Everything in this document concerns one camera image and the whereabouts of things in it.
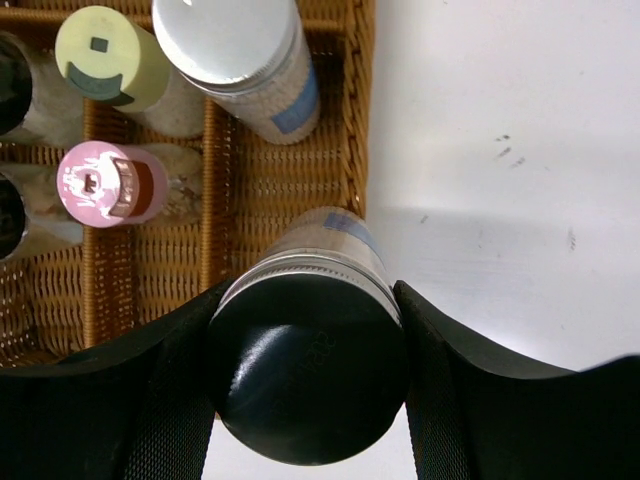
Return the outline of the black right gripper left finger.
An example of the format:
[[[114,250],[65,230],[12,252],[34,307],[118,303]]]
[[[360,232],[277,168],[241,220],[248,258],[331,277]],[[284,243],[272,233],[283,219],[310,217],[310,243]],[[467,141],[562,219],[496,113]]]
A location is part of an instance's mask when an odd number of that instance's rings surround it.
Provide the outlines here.
[[[2,478],[201,478],[205,334],[228,286],[57,363],[2,370]]]

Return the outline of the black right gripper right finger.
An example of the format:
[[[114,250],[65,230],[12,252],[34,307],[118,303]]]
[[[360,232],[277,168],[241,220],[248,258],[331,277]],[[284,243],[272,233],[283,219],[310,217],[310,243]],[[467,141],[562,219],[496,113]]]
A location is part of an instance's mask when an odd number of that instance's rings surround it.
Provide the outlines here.
[[[639,359],[571,371],[512,351],[395,284],[421,479],[635,479]]]

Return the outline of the silver-capped blue-label bottle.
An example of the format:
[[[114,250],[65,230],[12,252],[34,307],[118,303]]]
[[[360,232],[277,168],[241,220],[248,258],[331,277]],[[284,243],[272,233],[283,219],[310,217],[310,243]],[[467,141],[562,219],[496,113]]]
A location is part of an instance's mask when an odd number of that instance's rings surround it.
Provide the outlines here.
[[[409,368],[366,223],[329,206],[294,220],[224,293],[206,353],[216,411],[254,452],[327,465],[376,443],[405,401]]]

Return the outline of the black-capped brown spice bottle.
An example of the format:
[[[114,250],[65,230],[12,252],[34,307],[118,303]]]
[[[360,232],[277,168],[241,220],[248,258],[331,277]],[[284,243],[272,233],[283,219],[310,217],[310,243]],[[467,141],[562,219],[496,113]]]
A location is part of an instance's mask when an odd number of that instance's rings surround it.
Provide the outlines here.
[[[1,164],[1,260],[78,246],[83,227],[66,210],[55,166]]]

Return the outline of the pink-capped spice bottle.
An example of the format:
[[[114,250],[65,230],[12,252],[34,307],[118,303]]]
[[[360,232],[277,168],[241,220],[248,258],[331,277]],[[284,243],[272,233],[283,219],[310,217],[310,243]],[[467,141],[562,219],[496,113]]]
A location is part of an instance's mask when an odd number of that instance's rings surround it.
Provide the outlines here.
[[[64,156],[59,197],[73,218],[94,228],[194,224],[202,211],[204,161],[174,144],[86,141]]]

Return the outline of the black-capped white spice bottle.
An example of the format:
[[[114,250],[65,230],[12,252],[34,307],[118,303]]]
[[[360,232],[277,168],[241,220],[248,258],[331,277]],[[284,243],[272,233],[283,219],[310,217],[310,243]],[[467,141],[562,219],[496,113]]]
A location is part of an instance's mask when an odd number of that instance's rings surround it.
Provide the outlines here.
[[[83,98],[54,57],[1,33],[1,139],[70,148],[83,139]]]

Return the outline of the yellow-capped spice bottle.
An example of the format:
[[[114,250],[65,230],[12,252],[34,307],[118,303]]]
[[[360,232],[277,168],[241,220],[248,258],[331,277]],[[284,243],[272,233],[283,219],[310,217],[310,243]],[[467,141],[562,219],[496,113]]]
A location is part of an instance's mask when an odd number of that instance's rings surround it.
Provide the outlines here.
[[[204,95],[179,73],[156,37],[106,6],[72,13],[55,40],[66,82],[82,96],[113,107],[161,135],[193,138],[204,131]]]

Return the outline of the silver-capped white spice bottle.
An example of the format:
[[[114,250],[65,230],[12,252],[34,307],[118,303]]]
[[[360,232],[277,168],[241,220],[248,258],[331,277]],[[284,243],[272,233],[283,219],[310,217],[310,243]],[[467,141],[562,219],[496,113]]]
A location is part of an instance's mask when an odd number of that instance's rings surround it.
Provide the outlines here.
[[[319,87],[295,1],[155,1],[152,23],[183,77],[264,140],[298,143],[317,126]]]

